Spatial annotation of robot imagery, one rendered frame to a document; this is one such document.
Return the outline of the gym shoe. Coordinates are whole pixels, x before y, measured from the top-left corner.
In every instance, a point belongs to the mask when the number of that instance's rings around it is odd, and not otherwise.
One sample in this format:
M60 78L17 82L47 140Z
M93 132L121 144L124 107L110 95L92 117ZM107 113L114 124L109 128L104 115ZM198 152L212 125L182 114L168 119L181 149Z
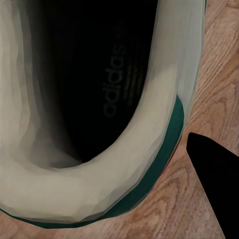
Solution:
M135 209L182 139L207 0L0 0L0 210L45 229Z

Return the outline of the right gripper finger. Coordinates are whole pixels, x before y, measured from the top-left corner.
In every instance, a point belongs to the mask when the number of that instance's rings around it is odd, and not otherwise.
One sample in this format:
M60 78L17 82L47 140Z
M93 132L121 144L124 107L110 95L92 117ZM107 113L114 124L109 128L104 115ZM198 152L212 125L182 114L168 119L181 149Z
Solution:
M239 239L239 157L193 132L186 150L226 239Z

